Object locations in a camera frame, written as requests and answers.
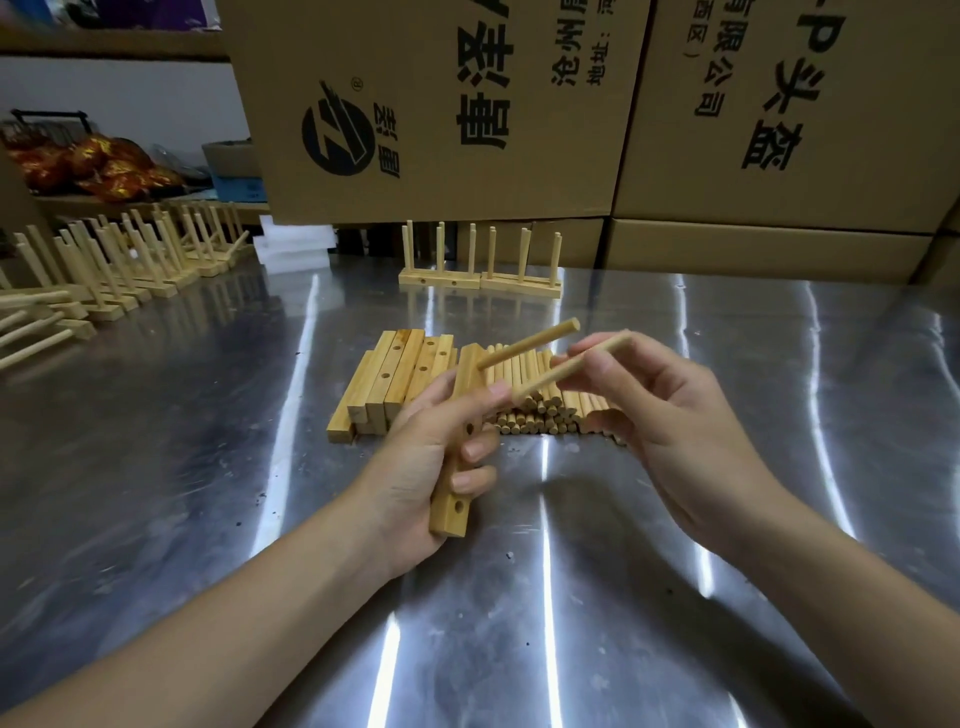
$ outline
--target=pile of wooden dowels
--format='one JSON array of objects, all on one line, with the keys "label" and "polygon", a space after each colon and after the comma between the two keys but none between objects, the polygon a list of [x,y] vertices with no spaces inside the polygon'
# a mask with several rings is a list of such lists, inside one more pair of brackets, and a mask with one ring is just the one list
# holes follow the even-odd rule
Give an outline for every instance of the pile of wooden dowels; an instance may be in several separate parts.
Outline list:
[{"label": "pile of wooden dowels", "polygon": [[[487,347],[488,353],[503,349],[502,344]],[[507,361],[495,364],[486,371],[488,383],[504,379],[514,389],[527,381],[533,381],[550,370],[553,354],[528,351]],[[530,393],[516,409],[498,412],[492,422],[503,435],[548,434],[563,435],[567,432],[598,432],[586,425],[585,417],[595,410],[610,409],[603,397],[587,392],[561,392],[553,382]],[[603,434],[612,437],[611,433]]]}]

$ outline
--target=metal table surface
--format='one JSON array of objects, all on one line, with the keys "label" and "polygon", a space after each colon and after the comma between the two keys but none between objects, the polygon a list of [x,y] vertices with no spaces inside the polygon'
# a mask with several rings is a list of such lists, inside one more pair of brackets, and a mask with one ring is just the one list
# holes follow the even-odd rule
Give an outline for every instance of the metal table surface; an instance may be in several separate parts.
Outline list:
[{"label": "metal table surface", "polygon": [[[326,421],[385,328],[578,316],[708,364],[788,488],[960,606],[954,320],[886,286],[567,271],[561,302],[400,291],[392,261],[203,280],[0,384],[0,709],[109,652],[342,491]],[[744,577],[599,435],[505,437],[464,540],[388,585],[267,726],[863,725]]]}]

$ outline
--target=cardboard box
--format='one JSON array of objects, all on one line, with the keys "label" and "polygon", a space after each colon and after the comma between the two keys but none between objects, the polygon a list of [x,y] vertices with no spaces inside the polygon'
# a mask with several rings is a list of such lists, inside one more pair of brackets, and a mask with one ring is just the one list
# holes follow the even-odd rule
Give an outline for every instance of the cardboard box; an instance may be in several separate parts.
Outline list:
[{"label": "cardboard box", "polygon": [[659,3],[614,216],[933,233],[958,33],[954,0]]},{"label": "cardboard box", "polygon": [[[550,265],[553,254],[553,233],[564,237],[560,248],[560,264],[564,268],[592,268],[596,261],[600,235],[603,232],[602,217],[535,220],[485,220],[476,224],[476,270],[487,270],[487,252],[490,244],[490,226],[496,227],[496,262],[517,265],[520,258],[520,229],[530,230],[530,265]],[[470,223],[457,225],[457,260],[467,262],[470,250]]]},{"label": "cardboard box", "polygon": [[279,223],[609,214],[649,0],[222,6]]},{"label": "cardboard box", "polygon": [[930,237],[612,221],[606,268],[752,278],[906,283]]},{"label": "cardboard box", "polygon": [[253,142],[215,141],[204,144],[204,157],[210,172],[217,177],[262,177]]}]

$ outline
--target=shelf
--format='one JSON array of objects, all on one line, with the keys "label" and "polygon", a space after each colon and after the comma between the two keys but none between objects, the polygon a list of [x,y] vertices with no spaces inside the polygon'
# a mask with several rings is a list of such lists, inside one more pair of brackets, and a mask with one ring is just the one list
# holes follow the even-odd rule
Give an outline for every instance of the shelf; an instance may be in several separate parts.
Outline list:
[{"label": "shelf", "polygon": [[[141,213],[150,213],[151,203],[103,203],[90,195],[56,195],[51,197],[34,196],[40,209],[48,217],[63,217],[67,219],[96,217],[106,215],[111,220],[119,219],[123,212],[138,209]],[[162,204],[187,205],[196,203],[193,198],[173,197],[160,200]],[[259,225],[260,215],[269,215],[270,206],[267,203],[237,203],[237,214],[243,225]]]},{"label": "shelf", "polygon": [[0,56],[229,62],[220,31],[67,31],[0,28]]}]

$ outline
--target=right hand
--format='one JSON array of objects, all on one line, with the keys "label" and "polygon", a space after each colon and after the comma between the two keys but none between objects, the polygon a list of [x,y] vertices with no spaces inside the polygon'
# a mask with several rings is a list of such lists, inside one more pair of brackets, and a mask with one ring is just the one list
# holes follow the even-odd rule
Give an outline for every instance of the right hand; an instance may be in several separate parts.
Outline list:
[{"label": "right hand", "polygon": [[[592,334],[568,354],[611,336]],[[569,356],[554,357],[554,366]],[[584,361],[558,385],[615,405],[588,415],[588,428],[611,431],[630,446],[694,541],[735,560],[739,538],[757,519],[798,502],[764,465],[706,367],[635,332],[614,354],[587,352]]]}]

